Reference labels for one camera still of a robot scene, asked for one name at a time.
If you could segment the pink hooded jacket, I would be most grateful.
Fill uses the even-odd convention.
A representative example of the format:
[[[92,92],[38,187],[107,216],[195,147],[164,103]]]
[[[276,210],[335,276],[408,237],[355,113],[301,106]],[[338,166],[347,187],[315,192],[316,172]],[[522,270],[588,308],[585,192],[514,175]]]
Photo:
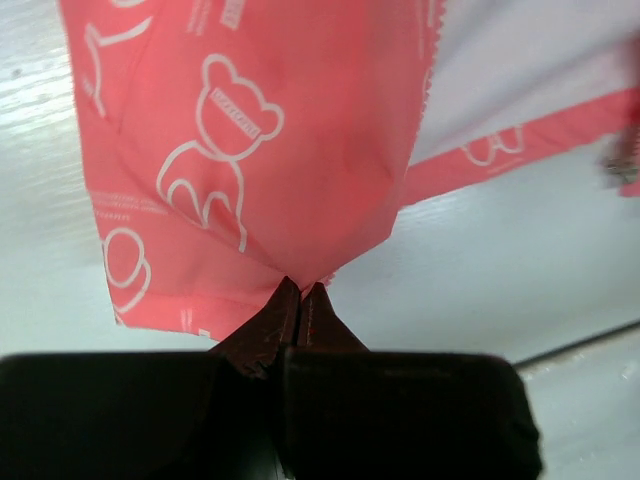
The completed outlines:
[[[638,117],[635,1],[62,1],[115,319],[221,340]]]

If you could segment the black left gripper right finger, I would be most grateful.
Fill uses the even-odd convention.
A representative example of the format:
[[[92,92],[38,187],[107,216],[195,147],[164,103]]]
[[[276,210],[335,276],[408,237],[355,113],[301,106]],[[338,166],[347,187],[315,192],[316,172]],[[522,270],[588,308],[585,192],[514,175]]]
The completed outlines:
[[[297,479],[536,479],[540,433],[516,369],[493,355],[367,349],[323,285],[282,372],[282,457]]]

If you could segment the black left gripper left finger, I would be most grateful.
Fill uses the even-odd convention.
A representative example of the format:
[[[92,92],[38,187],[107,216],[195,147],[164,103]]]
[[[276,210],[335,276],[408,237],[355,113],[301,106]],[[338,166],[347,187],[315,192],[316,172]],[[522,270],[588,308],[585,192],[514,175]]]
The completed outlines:
[[[208,351],[15,354],[1,362],[5,479],[279,479],[266,381],[297,286]]]

